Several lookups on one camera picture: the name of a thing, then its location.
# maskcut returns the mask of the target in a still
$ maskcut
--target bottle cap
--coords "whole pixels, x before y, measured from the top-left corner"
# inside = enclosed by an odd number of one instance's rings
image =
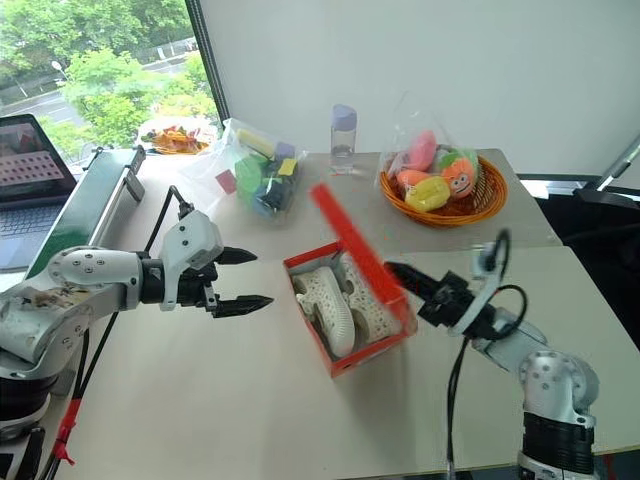
[[[331,117],[331,126],[340,132],[349,132],[356,129],[358,115],[348,105],[334,105]]]

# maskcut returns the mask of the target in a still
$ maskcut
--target plastic bottle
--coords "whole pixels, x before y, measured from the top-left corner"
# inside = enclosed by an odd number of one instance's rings
[[[336,173],[350,173],[356,147],[358,115],[347,105],[334,105],[331,116],[331,166]]]

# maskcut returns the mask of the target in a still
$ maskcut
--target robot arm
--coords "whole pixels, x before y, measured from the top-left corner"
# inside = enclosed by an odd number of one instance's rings
[[[425,300],[418,312],[422,318],[433,326],[445,325],[451,335],[469,338],[475,350],[522,385],[525,433],[519,478],[597,479],[591,452],[595,418],[589,407],[598,396],[598,378],[583,360],[547,346],[544,335],[523,321],[526,304],[516,316],[488,303],[508,260],[508,251],[497,245],[474,259],[475,276],[485,280],[477,296],[453,272],[437,281],[409,265],[387,266],[407,290]]]
[[[204,308],[214,317],[245,315],[273,301],[259,295],[220,300],[215,264],[257,257],[224,247],[206,215],[181,208],[160,258],[146,253],[74,247],[37,276],[0,293],[0,479],[31,479],[44,431],[38,421],[49,392],[91,324],[142,303],[172,310]]]

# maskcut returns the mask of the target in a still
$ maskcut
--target red cable tie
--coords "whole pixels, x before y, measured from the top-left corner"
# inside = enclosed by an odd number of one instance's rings
[[[69,465],[76,464],[76,462],[69,457],[69,453],[67,452],[67,441],[71,435],[71,430],[76,426],[76,417],[78,415],[81,402],[81,398],[73,398],[71,399],[71,402],[69,402],[67,413],[62,417],[60,427],[58,427],[58,436],[56,437],[55,444],[53,445],[53,454],[55,457],[60,460],[66,460],[69,462]]]

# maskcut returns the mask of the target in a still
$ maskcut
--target road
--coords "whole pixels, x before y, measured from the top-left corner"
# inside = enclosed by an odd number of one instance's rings
[[[183,72],[185,69],[184,58],[172,58],[155,62],[143,67],[157,73],[175,74]],[[73,122],[78,126],[84,125],[85,121],[80,116],[75,107],[67,103],[59,91],[46,93],[38,97],[22,100],[12,105],[5,105],[0,108],[0,116],[19,115],[21,113],[31,113],[36,117],[50,117],[55,123]]]

